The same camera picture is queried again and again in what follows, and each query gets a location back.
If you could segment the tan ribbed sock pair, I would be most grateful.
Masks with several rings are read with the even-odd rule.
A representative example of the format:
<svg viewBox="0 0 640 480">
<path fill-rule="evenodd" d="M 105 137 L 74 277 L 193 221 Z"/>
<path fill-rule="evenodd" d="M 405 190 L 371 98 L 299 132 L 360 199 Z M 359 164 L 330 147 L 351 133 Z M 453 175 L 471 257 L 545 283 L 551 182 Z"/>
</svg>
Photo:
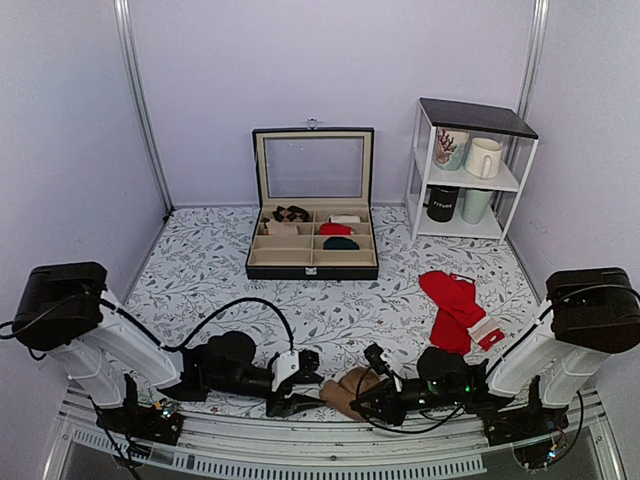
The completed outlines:
<svg viewBox="0 0 640 480">
<path fill-rule="evenodd" d="M 374 371 L 369 370 L 364 375 L 365 371 L 366 368 L 357 367 L 347 372 L 339 381 L 326 381 L 320 390 L 319 398 L 329 407 L 334 408 L 352 420 L 364 422 L 362 416 L 350 407 L 351 402 L 356 399 L 358 382 L 363 378 L 360 385 L 361 394 L 380 383 L 380 378 Z"/>
</svg>

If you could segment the black compartment storage box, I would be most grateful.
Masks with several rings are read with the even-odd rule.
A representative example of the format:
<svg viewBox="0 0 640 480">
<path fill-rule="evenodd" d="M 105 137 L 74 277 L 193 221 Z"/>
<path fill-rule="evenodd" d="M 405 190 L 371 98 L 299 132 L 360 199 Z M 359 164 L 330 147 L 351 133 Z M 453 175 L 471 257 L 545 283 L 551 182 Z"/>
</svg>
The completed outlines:
<svg viewBox="0 0 640 480">
<path fill-rule="evenodd" d="M 252 280 L 375 280 L 379 262 L 371 212 L 374 129 L 270 128 L 252 133 L 259 215 L 246 261 Z M 264 234 L 277 206 L 307 210 L 297 236 Z M 329 215 L 359 215 L 351 236 L 322 236 Z M 324 250 L 329 237 L 347 237 L 359 250 Z"/>
</svg>

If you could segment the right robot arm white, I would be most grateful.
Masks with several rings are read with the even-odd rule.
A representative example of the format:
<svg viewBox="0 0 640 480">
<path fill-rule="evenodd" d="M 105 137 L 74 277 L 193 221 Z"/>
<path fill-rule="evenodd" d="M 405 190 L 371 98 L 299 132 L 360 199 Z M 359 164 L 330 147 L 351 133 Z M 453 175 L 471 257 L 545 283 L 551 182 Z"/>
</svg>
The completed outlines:
<svg viewBox="0 0 640 480">
<path fill-rule="evenodd" d="M 410 411 L 463 409 L 508 438 L 567 427 L 568 405 L 611 355 L 639 343 L 639 294 L 619 267 L 564 270 L 546 281 L 531 327 L 495 361 L 469 365 L 435 346 L 419 357 L 417 377 L 399 378 L 383 350 L 369 346 L 379 384 L 356 389 L 351 408 L 380 427 L 400 426 Z"/>
</svg>

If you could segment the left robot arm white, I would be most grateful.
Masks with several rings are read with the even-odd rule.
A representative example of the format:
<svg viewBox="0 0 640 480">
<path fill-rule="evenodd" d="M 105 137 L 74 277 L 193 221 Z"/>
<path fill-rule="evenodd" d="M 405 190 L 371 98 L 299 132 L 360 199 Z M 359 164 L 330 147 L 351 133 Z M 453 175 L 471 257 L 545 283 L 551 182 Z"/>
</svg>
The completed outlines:
<svg viewBox="0 0 640 480">
<path fill-rule="evenodd" d="M 34 268 L 9 336 L 62 364 L 126 433 L 141 433 L 149 415 L 136 402 L 135 383 L 114 370 L 108 355 L 172 400 L 203 402 L 212 391 L 261 398 L 267 416 L 281 418 L 323 406 L 294 390 L 322 382 L 316 352 L 289 347 L 261 368 L 253 363 L 256 343 L 240 331 L 214 335 L 195 347 L 187 340 L 169 346 L 122 307 L 106 277 L 96 262 Z"/>
</svg>

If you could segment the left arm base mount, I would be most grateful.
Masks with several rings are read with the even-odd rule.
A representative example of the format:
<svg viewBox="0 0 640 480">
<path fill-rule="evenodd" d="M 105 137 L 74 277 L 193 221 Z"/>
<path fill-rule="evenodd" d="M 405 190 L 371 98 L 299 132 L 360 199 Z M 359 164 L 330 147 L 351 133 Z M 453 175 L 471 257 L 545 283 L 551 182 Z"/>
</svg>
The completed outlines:
<svg viewBox="0 0 640 480">
<path fill-rule="evenodd" d="M 123 434 L 128 440 L 142 439 L 176 446 L 182 431 L 184 417 L 178 412 L 179 404 L 161 399 L 153 405 L 138 402 L 137 385 L 125 374 L 126 393 L 123 405 L 102 408 L 94 405 L 96 424 L 108 431 Z"/>
</svg>

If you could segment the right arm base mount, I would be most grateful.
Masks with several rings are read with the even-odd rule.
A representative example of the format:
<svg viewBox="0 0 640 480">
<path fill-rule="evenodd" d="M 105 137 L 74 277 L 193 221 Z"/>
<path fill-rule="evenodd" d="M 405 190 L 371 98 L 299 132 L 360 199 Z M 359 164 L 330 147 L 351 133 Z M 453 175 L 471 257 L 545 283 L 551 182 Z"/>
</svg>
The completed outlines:
<svg viewBox="0 0 640 480">
<path fill-rule="evenodd" d="M 547 408 L 540 399 L 540 376 L 531 382 L 528 404 L 521 408 L 490 412 L 480 416 L 490 446 L 513 443 L 566 428 L 568 407 Z"/>
</svg>

